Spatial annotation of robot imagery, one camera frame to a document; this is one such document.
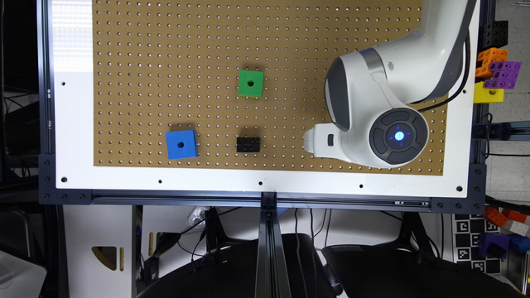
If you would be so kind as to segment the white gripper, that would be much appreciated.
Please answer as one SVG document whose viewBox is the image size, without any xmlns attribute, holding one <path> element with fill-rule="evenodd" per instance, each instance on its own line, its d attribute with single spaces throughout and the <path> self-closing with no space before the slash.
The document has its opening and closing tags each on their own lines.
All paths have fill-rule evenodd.
<svg viewBox="0 0 530 298">
<path fill-rule="evenodd" d="M 319 123 L 305 132 L 304 148 L 315 157 L 350 160 L 349 135 L 350 131 L 342 131 L 334 123 Z"/>
</svg>

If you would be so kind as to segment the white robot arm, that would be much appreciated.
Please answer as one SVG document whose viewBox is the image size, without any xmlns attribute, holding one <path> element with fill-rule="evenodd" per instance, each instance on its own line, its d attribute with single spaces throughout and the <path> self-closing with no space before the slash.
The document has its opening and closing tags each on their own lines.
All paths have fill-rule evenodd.
<svg viewBox="0 0 530 298">
<path fill-rule="evenodd" d="M 315 157 L 395 168 L 415 160 L 429 141 L 417 103 L 444 104 L 470 72 L 475 2 L 425 1 L 420 26 L 406 36 L 336 58 L 325 77 L 329 123 L 306 131 Z"/>
</svg>

